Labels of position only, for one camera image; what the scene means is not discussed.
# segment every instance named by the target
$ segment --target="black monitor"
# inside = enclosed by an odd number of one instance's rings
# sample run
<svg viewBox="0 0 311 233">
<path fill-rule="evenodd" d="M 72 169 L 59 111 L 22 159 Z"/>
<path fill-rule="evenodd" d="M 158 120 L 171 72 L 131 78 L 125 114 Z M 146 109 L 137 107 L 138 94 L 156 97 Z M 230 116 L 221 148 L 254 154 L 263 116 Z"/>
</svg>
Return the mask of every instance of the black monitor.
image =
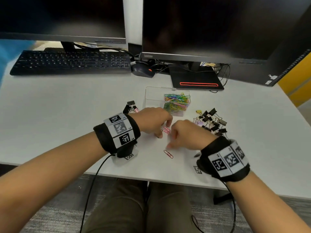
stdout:
<svg viewBox="0 0 311 233">
<path fill-rule="evenodd" d="M 265 64 L 311 0 L 144 0 L 146 59 Z"/>
<path fill-rule="evenodd" d="M 0 38 L 126 43 L 123 0 L 1 0 Z"/>
</svg>

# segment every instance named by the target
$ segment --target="left hand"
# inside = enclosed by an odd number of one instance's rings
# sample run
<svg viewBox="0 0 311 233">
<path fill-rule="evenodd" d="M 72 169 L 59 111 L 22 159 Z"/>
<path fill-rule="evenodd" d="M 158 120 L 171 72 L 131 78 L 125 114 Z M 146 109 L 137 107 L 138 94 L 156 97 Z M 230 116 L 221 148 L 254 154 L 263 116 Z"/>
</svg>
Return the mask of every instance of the left hand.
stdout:
<svg viewBox="0 0 311 233">
<path fill-rule="evenodd" d="M 141 132 L 154 133 L 158 138 L 163 137 L 161 126 L 166 122 L 166 126 L 170 127 L 173 120 L 173 116 L 160 107 L 145 108 L 129 115 L 135 120 Z"/>
</svg>

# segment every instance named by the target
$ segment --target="hand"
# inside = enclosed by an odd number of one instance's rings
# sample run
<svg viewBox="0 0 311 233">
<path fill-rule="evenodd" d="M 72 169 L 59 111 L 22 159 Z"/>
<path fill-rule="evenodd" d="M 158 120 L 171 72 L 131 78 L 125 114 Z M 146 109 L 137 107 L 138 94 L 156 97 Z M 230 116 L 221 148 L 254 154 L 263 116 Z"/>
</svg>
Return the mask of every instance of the hand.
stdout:
<svg viewBox="0 0 311 233">
<path fill-rule="evenodd" d="M 164 109 L 158 108 L 145 108 L 138 113 L 129 114 L 137 123 L 141 132 L 153 133 L 162 138 L 163 134 L 161 126 L 166 121 L 166 126 L 170 127 L 173 117 Z"/>
<path fill-rule="evenodd" d="M 218 137 L 189 120 L 178 120 L 171 129 L 172 141 L 168 149 L 185 147 L 190 150 L 202 150 Z"/>
</svg>

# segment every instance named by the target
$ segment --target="keyboard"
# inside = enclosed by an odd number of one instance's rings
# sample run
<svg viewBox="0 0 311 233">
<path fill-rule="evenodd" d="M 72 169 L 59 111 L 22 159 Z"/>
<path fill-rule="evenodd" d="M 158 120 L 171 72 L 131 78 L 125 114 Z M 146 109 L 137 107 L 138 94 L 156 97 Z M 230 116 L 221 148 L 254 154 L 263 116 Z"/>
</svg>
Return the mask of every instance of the keyboard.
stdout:
<svg viewBox="0 0 311 233">
<path fill-rule="evenodd" d="M 130 56 L 124 52 L 24 50 L 10 74 L 30 76 L 130 72 Z"/>
</svg>

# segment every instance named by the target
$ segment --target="clear plastic box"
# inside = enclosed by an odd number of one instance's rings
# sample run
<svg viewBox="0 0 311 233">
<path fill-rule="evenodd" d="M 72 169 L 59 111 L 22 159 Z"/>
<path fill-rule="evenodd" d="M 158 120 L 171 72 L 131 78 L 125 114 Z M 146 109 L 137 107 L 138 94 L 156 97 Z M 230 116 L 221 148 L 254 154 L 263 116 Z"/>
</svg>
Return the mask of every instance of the clear plastic box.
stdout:
<svg viewBox="0 0 311 233">
<path fill-rule="evenodd" d="M 144 108 L 147 107 L 161 107 L 164 108 L 164 105 L 166 103 L 164 95 L 165 94 L 184 94 L 185 96 L 190 96 L 190 92 L 186 90 L 176 90 L 174 88 L 158 88 L 158 87 L 146 87 L 145 92 L 145 105 Z M 183 116 L 184 112 L 188 108 L 189 104 L 191 103 L 191 100 L 189 98 L 188 103 L 181 103 L 180 106 L 181 110 L 168 110 L 167 111 L 173 115 L 173 116 Z"/>
</svg>

